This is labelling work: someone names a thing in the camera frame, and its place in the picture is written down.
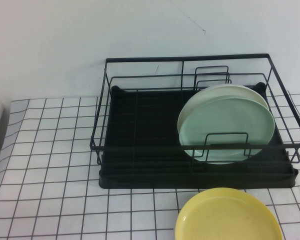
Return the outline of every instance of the white plate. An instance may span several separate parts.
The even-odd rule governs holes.
[[[248,100],[255,101],[266,109],[269,110],[267,102],[264,98],[257,92],[251,90],[248,87],[241,85],[232,85],[232,84],[220,84],[216,86],[208,87],[204,90],[199,91],[197,94],[193,95],[182,108],[177,122],[178,133],[188,115],[199,105],[204,104],[205,102],[220,96],[233,95]]]
[[[211,144],[268,144],[275,130],[272,114],[260,103],[240,96],[219,96],[198,106],[186,118],[179,133],[181,145]],[[251,155],[261,149],[252,149]],[[185,150],[193,155],[192,150]],[[194,150],[194,158],[206,161],[207,150]],[[225,164],[224,161],[242,161],[249,150],[224,149],[210,150],[207,161],[213,164]]]

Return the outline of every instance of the plate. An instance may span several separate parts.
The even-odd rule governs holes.
[[[279,224],[255,197],[232,188],[212,188],[180,211],[175,240],[282,240]]]
[[[177,122],[178,132],[180,132],[181,126],[187,116],[200,104],[209,101],[215,97],[234,95],[249,100],[253,100],[257,103],[263,105],[266,109],[269,109],[268,104],[264,98],[257,92],[251,90],[248,87],[241,85],[232,84],[219,84],[215,86],[208,87],[199,91],[197,94],[193,95],[182,108]]]
[[[245,143],[248,134],[249,144],[268,144],[274,130],[275,121],[272,114],[260,103],[239,96],[219,96],[206,101],[190,113],[180,129],[179,141],[184,146],[204,145],[205,141],[206,145]],[[251,155],[257,154],[260,150],[251,150]],[[210,150],[207,161],[218,161],[213,162],[214,164],[242,161],[249,154],[248,150],[246,153],[244,151],[244,149]],[[189,156],[193,155],[192,150],[185,152]],[[194,158],[206,161],[207,152],[195,150]]]

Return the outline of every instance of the black metal wire frame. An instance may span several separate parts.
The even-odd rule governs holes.
[[[265,76],[264,73],[229,73],[229,67],[226,65],[218,65],[218,66],[200,66],[195,69],[195,73],[184,73],[184,64],[185,62],[191,62],[191,61],[214,61],[214,60],[240,60],[240,59],[268,59],[268,62],[270,64],[270,71],[268,77]],[[107,66],[109,63],[146,63],[146,62],[181,62],[182,68],[180,74],[162,74],[162,75],[132,75],[132,76],[113,76],[109,80],[107,75]],[[226,68],[225,72],[208,72],[208,73],[197,73],[199,69],[206,69],[206,68]],[[97,112],[94,120],[93,125],[93,131],[92,136],[90,140],[90,148],[92,151],[95,151],[97,153],[97,163],[100,165],[102,163],[102,160],[100,158],[100,152],[109,151],[109,152],[130,152],[133,153],[141,153],[141,152],[154,152],[154,151],[166,151],[166,152],[174,152],[178,150],[192,150],[193,156],[191,157],[191,165],[194,164],[194,152],[195,150],[207,150],[207,153],[209,153],[210,150],[244,150],[244,155],[246,155],[246,150],[249,150],[248,157],[251,154],[252,149],[295,149],[294,154],[292,155],[291,162],[292,163],[299,163],[300,162],[300,155],[298,153],[298,149],[300,148],[300,142],[295,142],[292,138],[292,135],[289,131],[289,128],[287,127],[287,124],[285,122],[285,119],[280,111],[279,105],[275,99],[275,96],[273,94],[273,91],[269,85],[269,80],[271,74],[274,74],[282,92],[283,95],[289,105],[289,108],[292,111],[292,114],[299,126],[300,129],[300,117],[289,98],[289,95],[287,93],[287,90],[285,89],[285,86],[276,70],[276,67],[270,57],[267,53],[258,53],[258,54],[236,54],[236,55],[212,55],[212,56],[186,56],[186,57],[135,57],[135,58],[107,58],[105,60],[105,68],[104,68],[104,74],[103,74],[103,81],[102,81],[102,87],[101,87],[101,93],[100,93],[100,101],[97,106]],[[291,140],[291,143],[283,143],[283,144],[249,144],[248,141],[248,134],[247,133],[240,133],[240,134],[247,134],[247,140],[245,143],[227,143],[227,144],[209,144],[207,145],[207,141],[203,145],[181,145],[181,146],[138,146],[138,147],[116,147],[116,146],[103,146],[102,145],[102,139],[104,136],[104,130],[105,130],[105,124],[106,124],[106,118],[103,118],[102,123],[102,130],[101,130],[101,137],[98,139],[99,143],[95,143],[95,133],[97,128],[97,123],[99,119],[100,109],[103,101],[104,91],[105,91],[105,83],[107,83],[108,87],[108,93],[106,97],[106,104],[105,104],[105,113],[107,114],[107,109],[110,104],[109,100],[112,96],[112,90],[111,90],[111,84],[113,82],[113,79],[133,79],[133,78],[158,78],[158,77],[180,77],[180,87],[159,87],[159,88],[125,88],[123,90],[125,91],[155,91],[155,90],[168,90],[168,91],[174,91],[174,90],[181,90],[181,94],[183,90],[194,90],[199,91],[200,89],[204,87],[199,87],[198,84],[201,82],[214,82],[214,81],[225,81],[225,83],[231,83],[231,76],[244,76],[244,75],[260,75],[264,78],[264,81],[266,83],[266,88],[269,89],[270,95],[274,101],[275,107],[278,110],[278,113],[283,121],[285,130],[288,133],[288,136]],[[185,87],[183,86],[183,80],[184,76],[194,76],[193,86],[191,87]],[[197,81],[198,76],[225,76],[224,79],[215,79],[215,80],[200,80]]]

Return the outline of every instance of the drip tray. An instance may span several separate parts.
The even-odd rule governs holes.
[[[258,84],[249,87],[265,98]],[[178,116],[195,93],[125,91],[112,87],[104,146],[180,146]],[[269,144],[283,144],[277,128]],[[101,159],[99,184],[105,189],[291,188],[298,175],[285,149],[263,149],[244,161],[230,164],[192,161],[181,148],[172,152],[104,151]]]

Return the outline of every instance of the white wall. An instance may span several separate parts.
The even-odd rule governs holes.
[[[105,58],[242,53],[300,90],[300,0],[0,0],[5,99],[98,95]]]

